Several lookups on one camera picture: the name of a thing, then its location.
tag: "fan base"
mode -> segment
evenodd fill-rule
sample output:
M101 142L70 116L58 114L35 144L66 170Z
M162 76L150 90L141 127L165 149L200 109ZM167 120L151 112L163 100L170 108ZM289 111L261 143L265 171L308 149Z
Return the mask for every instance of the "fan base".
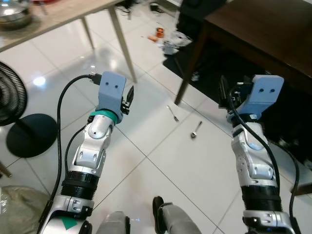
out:
M44 114L21 118L10 129L6 145L18 157L34 157L51 147L57 138L57 123Z

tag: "orange object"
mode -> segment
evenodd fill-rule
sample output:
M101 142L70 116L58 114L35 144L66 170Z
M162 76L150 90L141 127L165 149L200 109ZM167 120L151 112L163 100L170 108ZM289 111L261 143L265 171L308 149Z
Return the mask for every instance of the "orange object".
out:
M164 29L163 28L157 28L156 29L156 37L158 37L158 38L164 37Z
M157 42L158 41L158 38L154 37L154 36L148 36L148 39L152 40L153 42Z

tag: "metal spoon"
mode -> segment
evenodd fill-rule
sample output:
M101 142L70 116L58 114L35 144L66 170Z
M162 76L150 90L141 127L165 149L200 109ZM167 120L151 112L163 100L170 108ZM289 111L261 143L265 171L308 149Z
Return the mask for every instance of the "metal spoon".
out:
M197 128L195 129L194 132L191 133L191 138L194 139L197 136L197 131L199 129L199 127L201 126L201 124L203 123L203 121L199 122Z
M167 108L170 110L170 112L172 113L172 115L174 116L174 119L176 122L179 122L179 120L177 119L177 117L174 115L173 111L171 110L170 106L167 105Z

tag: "leg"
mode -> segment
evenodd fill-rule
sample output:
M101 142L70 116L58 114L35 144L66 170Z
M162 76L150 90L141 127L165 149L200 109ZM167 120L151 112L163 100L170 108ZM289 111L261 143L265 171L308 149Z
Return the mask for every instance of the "leg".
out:
M0 172L3 172L7 177L11 177L12 174L9 172L8 169L0 162Z
M89 30L89 27L88 27L87 20L86 20L85 16L82 17L81 20L82 20L83 27L86 30L86 33L87 33L88 39L90 41L91 47L92 47L92 49L94 49L94 45L93 45L93 41L92 41L92 38L91 38L90 30Z
M125 38L123 36L122 29L121 29L121 26L119 24L117 15L116 15L115 7L111 6L110 8L108 8L108 10L109 10L109 14L111 15L111 19L112 19L112 22L113 22L113 25L114 25L114 28L115 28L115 31L116 31L116 34L117 34L117 37L118 37L118 40L119 40L119 44L121 46L123 55L126 58L126 62L128 64L128 67L129 67L130 73L132 75L133 81L134 81L134 83L137 83L137 78L136 78L136 75L135 75L135 71L133 69L133 65L132 65L132 62L131 62L131 58L130 58L130 54L129 54L129 51L128 51L128 47L127 47Z
M201 234L199 228L180 207L163 203L161 197L153 200L155 231L157 234Z
M207 25L204 24L203 26L203 29L201 31L201 34L199 36L199 39L196 43L196 46L193 50L193 53L192 53L192 56L191 56L191 59L190 59L190 62L189 62L189 65L188 65L188 68L186 70L186 73L184 74L184 79L183 79L183 82L180 86L180 89L179 89L179 92L177 94L177 97L175 99L175 104L176 105L179 105L182 98L183 98L183 95L185 93L185 90L192 78L192 73L193 73L193 70L197 64L197 61L199 59L199 56L201 54L201 51L205 45L205 42L206 42L206 39L207 39L207 34L208 34L208 28L207 28Z
M97 234L129 234L130 220L123 212L114 212L106 217Z

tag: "black ribbed joint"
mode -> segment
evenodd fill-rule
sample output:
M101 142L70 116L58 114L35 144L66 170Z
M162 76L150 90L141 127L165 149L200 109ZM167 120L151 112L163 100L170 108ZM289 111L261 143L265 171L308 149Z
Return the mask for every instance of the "black ribbed joint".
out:
M83 172L68 172L62 182L61 195L92 200L98 187L98 177Z
M281 198L274 186L241 187L246 210L283 211Z

